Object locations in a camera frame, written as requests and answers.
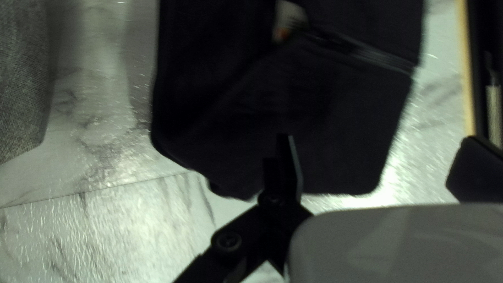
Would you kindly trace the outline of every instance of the wooden edge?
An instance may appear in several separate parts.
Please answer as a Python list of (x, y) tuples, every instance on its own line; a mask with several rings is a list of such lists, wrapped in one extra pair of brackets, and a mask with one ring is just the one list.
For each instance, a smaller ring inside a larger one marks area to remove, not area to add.
[(468, 136), (476, 134), (475, 113), (473, 103), (473, 81), (470, 55), (470, 32), (468, 25), (468, 0), (457, 0), (459, 35), (461, 43), (461, 80), (463, 91), (463, 106), (465, 113), (465, 132)]

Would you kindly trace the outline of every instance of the gray fabric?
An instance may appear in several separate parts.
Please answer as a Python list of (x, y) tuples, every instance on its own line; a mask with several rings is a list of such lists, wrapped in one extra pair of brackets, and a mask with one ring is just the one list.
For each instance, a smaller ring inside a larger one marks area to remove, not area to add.
[(48, 118), (43, 0), (0, 1), (0, 164), (42, 143)]

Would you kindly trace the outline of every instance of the black metal bracket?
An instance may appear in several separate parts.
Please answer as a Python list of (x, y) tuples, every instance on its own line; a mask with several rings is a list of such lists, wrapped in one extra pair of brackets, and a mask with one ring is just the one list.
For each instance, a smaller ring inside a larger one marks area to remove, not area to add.
[(290, 239), (312, 214), (300, 204), (302, 172), (293, 137), (280, 133), (276, 157), (264, 158), (258, 204), (216, 231), (211, 246), (175, 283), (237, 283), (268, 260), (284, 275)]

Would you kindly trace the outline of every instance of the marble floor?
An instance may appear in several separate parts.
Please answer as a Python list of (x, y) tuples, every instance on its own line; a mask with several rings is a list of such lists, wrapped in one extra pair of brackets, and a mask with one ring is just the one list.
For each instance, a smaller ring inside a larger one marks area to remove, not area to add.
[[(43, 144), (0, 165), (0, 283), (170, 282), (254, 205), (150, 145), (154, 0), (47, 0), (53, 105)], [(421, 64), (381, 184), (304, 195), (313, 213), (457, 203), (444, 183), (465, 136), (455, 0), (429, 0)], [(282, 282), (268, 264), (246, 280)]]

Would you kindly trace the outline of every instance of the bolt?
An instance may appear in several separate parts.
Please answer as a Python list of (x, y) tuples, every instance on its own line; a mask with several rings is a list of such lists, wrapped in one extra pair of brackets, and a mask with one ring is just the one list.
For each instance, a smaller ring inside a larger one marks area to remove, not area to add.
[(217, 247), (226, 252), (237, 250), (241, 246), (241, 236), (235, 232), (224, 232), (217, 238)]

